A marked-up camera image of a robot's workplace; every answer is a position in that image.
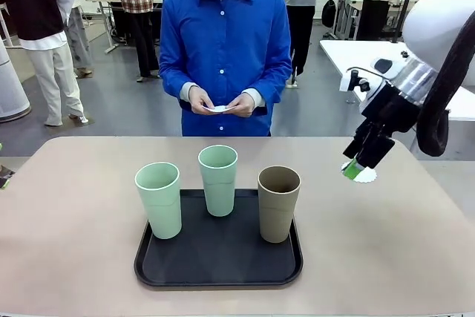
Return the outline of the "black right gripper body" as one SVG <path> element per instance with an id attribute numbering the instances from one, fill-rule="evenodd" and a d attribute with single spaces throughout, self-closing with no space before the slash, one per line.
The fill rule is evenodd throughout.
<path id="1" fill-rule="evenodd" d="M 416 124 L 420 111 L 419 105 L 405 98 L 388 81 L 383 81 L 374 94 L 368 93 L 361 103 L 361 114 L 388 136 L 408 132 Z"/>

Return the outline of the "person's left hand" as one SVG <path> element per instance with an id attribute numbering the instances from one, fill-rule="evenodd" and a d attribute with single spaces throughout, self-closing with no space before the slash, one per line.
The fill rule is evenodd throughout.
<path id="1" fill-rule="evenodd" d="M 226 106 L 226 113 L 238 117 L 250 117 L 255 109 L 255 101 L 248 93 L 242 93 Z"/>

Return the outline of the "person's right hand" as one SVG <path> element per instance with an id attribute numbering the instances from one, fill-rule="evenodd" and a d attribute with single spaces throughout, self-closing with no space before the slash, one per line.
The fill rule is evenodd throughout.
<path id="1" fill-rule="evenodd" d="M 199 115 L 214 115 L 212 111 L 214 104 L 209 98 L 209 95 L 202 88 L 192 86 L 189 89 L 189 102 L 193 113 Z"/>

